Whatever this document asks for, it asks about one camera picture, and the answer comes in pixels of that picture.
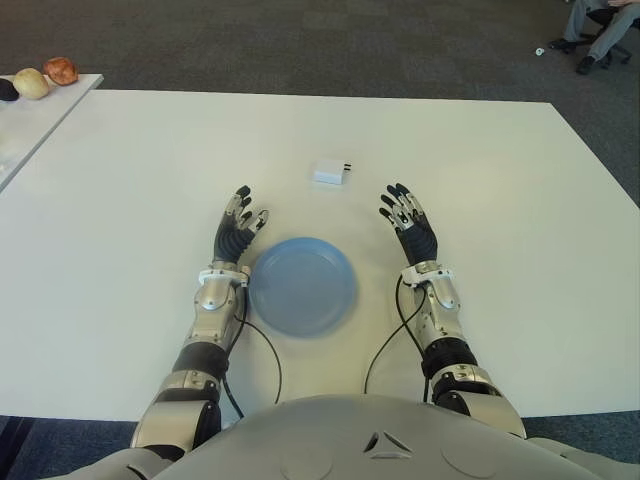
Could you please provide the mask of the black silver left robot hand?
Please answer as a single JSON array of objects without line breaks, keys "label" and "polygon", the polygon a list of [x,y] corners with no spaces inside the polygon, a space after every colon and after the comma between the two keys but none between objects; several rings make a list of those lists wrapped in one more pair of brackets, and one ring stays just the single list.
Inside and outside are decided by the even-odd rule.
[{"label": "black silver left robot hand", "polygon": [[248,210],[251,189],[241,186],[230,198],[219,222],[214,238],[213,261],[237,264],[258,232],[267,224],[269,211],[257,214]]}]

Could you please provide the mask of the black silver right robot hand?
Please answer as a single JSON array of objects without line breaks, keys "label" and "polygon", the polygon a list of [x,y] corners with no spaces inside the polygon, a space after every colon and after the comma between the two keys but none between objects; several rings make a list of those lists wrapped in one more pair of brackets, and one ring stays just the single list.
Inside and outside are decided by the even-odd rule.
[{"label": "black silver right robot hand", "polygon": [[386,218],[400,241],[409,265],[437,260],[438,241],[425,210],[403,184],[390,184],[380,196],[379,213]]}]

